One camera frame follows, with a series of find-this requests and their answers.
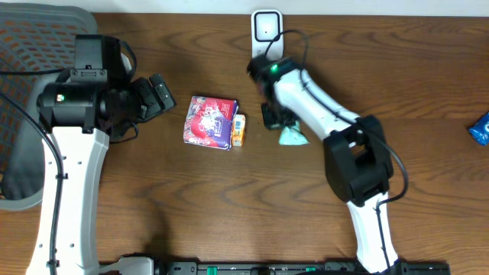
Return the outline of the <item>teal snack packet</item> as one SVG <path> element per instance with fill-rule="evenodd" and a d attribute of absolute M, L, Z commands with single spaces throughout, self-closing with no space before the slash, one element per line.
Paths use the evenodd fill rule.
<path fill-rule="evenodd" d="M 300 130 L 299 121 L 295 121 L 291 126 L 286 126 L 279 137 L 279 145 L 281 146 L 302 146 L 308 143 L 309 141 Z"/>

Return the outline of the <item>small orange box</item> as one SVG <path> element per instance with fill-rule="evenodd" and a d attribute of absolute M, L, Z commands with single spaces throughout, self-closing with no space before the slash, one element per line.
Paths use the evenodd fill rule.
<path fill-rule="evenodd" d="M 242 114 L 237 114 L 234 117 L 232 125 L 232 146 L 241 147 L 244 142 L 245 136 L 245 122 L 246 118 Z"/>

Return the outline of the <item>red purple snack packet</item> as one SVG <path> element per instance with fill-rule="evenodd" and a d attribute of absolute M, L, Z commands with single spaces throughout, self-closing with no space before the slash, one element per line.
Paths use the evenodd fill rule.
<path fill-rule="evenodd" d="M 236 100 L 193 96 L 183 129 L 184 142 L 230 150 L 232 122 L 237 111 Z"/>

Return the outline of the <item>blue cookie packet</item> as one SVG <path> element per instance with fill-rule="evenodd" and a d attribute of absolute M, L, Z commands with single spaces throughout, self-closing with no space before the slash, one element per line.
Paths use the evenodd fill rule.
<path fill-rule="evenodd" d="M 487 146 L 489 141 L 488 121 L 489 113 L 486 113 L 468 129 L 468 133 L 482 146 Z"/>

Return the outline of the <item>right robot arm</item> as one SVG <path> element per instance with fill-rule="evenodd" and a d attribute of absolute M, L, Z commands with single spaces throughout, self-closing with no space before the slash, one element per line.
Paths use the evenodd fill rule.
<path fill-rule="evenodd" d="M 351 214 L 358 263 L 368 273 L 392 271 L 398 261 L 387 219 L 393 164 L 381 123 L 338 104 L 290 58 L 272 61 L 261 54 L 247 72 L 267 99 L 261 106 L 267 129 L 300 120 L 322 141 L 325 177 Z"/>

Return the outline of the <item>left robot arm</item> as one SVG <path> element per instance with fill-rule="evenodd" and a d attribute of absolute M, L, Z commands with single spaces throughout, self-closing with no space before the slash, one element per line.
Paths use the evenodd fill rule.
<path fill-rule="evenodd" d="M 96 250 L 99 181 L 108 147 L 176 106 L 162 76 L 136 78 L 137 60 L 115 37 L 80 34 L 75 63 L 37 97 L 44 188 L 29 274 L 162 274 L 155 257 L 103 265 Z"/>

